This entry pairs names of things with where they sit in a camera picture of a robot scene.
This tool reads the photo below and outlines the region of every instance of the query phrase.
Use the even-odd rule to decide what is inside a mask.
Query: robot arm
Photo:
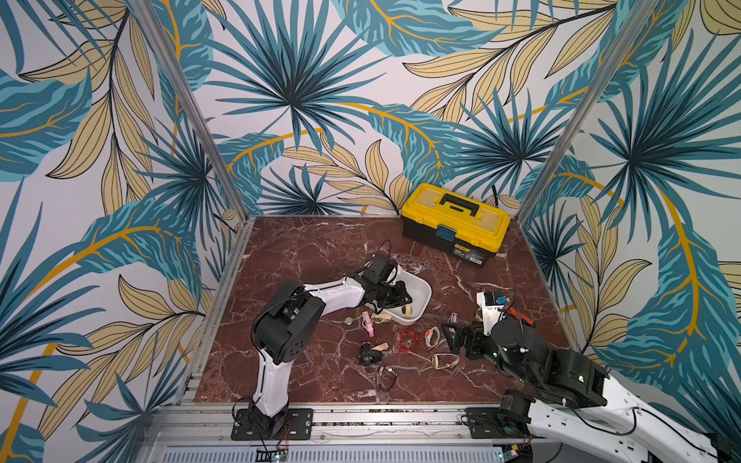
[[[730,461],[730,445],[721,436],[676,423],[581,353],[547,347],[531,324],[522,322],[524,317],[510,316],[495,294],[477,295],[477,301],[483,322],[442,326],[453,353],[465,347],[469,359],[488,359],[555,402],[508,390],[496,415],[503,425],[565,442],[609,462]]]
[[[283,426],[290,369],[311,339],[319,318],[367,302],[377,313],[410,304],[412,299],[405,283],[396,280],[397,273],[395,261],[376,254],[365,267],[335,282],[301,284],[288,280],[276,291],[250,334],[260,355],[250,419],[263,436],[275,436]]]

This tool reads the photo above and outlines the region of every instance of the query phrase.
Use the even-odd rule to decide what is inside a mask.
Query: ventilation grille
[[[500,463],[499,447],[396,445],[291,445],[289,462],[301,463]],[[162,463],[251,463],[254,447],[170,447]]]

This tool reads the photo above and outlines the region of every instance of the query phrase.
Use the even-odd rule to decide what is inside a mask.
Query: small clip
[[[433,333],[437,335],[435,342],[432,342]],[[425,332],[425,344],[427,345],[427,349],[432,349],[440,344],[440,329],[438,327],[432,327]]]
[[[452,356],[452,357],[455,357],[455,358],[453,360],[451,360],[450,362],[448,362],[446,364],[443,364],[442,363],[442,360],[440,360],[440,358],[443,357],[443,356]],[[458,362],[460,362],[460,360],[461,360],[461,358],[458,357],[458,355],[456,355],[454,353],[436,353],[436,354],[432,355],[432,367],[435,370],[444,370],[446,368],[455,367],[456,365],[458,365]]]

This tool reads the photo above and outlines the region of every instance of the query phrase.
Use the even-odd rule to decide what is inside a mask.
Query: toolbox handle
[[[476,217],[476,214],[479,212],[479,205],[475,202],[466,201],[465,199],[453,196],[450,193],[446,193],[442,199],[440,199],[439,204],[442,206],[446,202],[452,202],[455,205],[468,209],[471,212],[471,217]]]

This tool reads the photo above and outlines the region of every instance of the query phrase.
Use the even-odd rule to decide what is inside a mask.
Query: red plastic object
[[[414,343],[412,344],[412,347],[404,347],[402,345],[402,340],[405,339],[413,339]],[[396,335],[396,345],[399,348],[400,352],[412,352],[414,348],[419,343],[419,334],[412,330],[401,330],[399,331],[399,334]]]

